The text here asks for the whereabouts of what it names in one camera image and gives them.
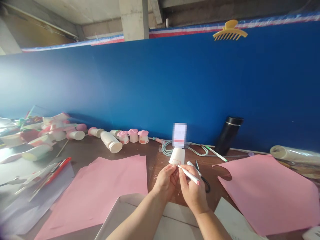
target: pink cardstock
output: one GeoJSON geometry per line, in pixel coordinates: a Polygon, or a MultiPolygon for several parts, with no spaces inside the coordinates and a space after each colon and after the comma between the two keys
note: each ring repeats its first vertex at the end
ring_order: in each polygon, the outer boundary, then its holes
{"type": "Polygon", "coordinates": [[[146,156],[110,161],[98,157],[79,170],[35,240],[104,223],[119,196],[148,194],[146,156]]]}
{"type": "Polygon", "coordinates": [[[255,155],[219,165],[232,176],[231,181],[218,177],[221,184],[260,236],[320,223],[317,187],[272,156],[255,155]]]}

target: black thermos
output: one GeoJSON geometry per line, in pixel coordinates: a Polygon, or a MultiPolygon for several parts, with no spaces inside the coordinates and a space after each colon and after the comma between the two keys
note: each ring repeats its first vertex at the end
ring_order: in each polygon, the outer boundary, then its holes
{"type": "Polygon", "coordinates": [[[214,150],[222,156],[226,156],[232,141],[237,135],[237,132],[243,123],[243,118],[227,117],[220,133],[219,139],[214,147],[214,150]]]}

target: cardboard box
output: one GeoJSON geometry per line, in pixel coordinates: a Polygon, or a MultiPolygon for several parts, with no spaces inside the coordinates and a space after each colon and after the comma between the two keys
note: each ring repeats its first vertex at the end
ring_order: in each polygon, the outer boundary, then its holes
{"type": "MultiPolygon", "coordinates": [[[[105,240],[144,199],[141,194],[119,197],[94,240],[105,240]]],[[[169,202],[162,214],[154,239],[201,240],[197,221],[188,207],[169,202]]]]}

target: wooden table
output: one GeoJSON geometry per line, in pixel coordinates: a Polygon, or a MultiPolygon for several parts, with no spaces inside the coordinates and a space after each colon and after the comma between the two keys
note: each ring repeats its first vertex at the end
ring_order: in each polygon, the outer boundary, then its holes
{"type": "MultiPolygon", "coordinates": [[[[57,153],[60,151],[61,147],[64,145],[66,140],[58,142],[54,146],[54,150],[50,152],[50,155],[47,160],[42,161],[40,164],[46,166],[50,161],[54,159],[57,153]]],[[[105,147],[103,142],[100,138],[86,136],[82,141],[69,141],[66,145],[65,149],[61,152],[60,157],[72,157],[72,167],[75,174],[79,171],[80,168],[84,166],[88,166],[91,162],[93,162],[97,157],[103,157],[110,160],[121,159],[133,155],[140,154],[141,156],[145,155],[147,159],[147,180],[148,180],[148,190],[150,191],[155,182],[156,177],[159,171],[168,164],[170,157],[163,155],[163,153],[159,153],[158,148],[160,144],[150,140],[147,144],[139,144],[139,143],[129,143],[123,146],[122,150],[117,154],[112,154],[110,151],[105,147]]],[[[16,148],[16,152],[25,151],[30,149],[31,147],[21,146],[16,148]]],[[[203,149],[197,146],[192,146],[196,151],[202,153],[203,149]]],[[[13,150],[0,150],[0,155],[3,156],[5,153],[8,155],[9,153],[15,153],[13,150]]],[[[229,151],[228,155],[243,155],[242,152],[237,151],[229,151]]],[[[230,199],[228,193],[225,191],[219,180],[217,179],[217,175],[215,174],[214,170],[212,169],[212,165],[223,163],[221,159],[218,157],[200,157],[190,150],[186,150],[185,155],[185,162],[191,161],[195,164],[195,160],[198,160],[200,172],[207,179],[211,186],[211,192],[207,194],[207,200],[209,207],[214,211],[218,205],[218,202],[221,197],[224,197],[229,203],[231,203],[236,209],[236,205],[230,199]]],[[[181,204],[186,206],[186,203],[183,199],[182,193],[180,191],[180,184],[178,184],[174,197],[172,198],[171,202],[181,204]]],[[[29,231],[28,234],[22,236],[25,240],[33,240],[39,230],[41,229],[44,222],[50,216],[51,211],[47,211],[46,214],[40,219],[40,221],[34,226],[34,228],[29,231]]],[[[70,234],[66,234],[64,236],[57,237],[55,239],[59,240],[70,240],[70,239],[78,239],[78,240],[90,240],[94,239],[97,235],[101,225],[97,225],[94,227],[90,227],[87,229],[83,229],[77,232],[73,232],[70,234]]],[[[276,236],[270,236],[269,239],[302,239],[301,235],[304,233],[305,230],[301,231],[294,231],[285,234],[278,234],[276,236]]]]}

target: wooden stick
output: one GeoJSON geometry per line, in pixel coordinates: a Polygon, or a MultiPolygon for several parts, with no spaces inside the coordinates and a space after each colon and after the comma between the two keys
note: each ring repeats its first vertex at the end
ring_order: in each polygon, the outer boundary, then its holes
{"type": "Polygon", "coordinates": [[[58,153],[58,155],[56,156],[59,157],[60,153],[62,152],[62,150],[64,149],[64,147],[67,145],[67,143],[69,142],[69,139],[66,141],[66,143],[63,145],[63,147],[61,148],[60,152],[58,153]]]}

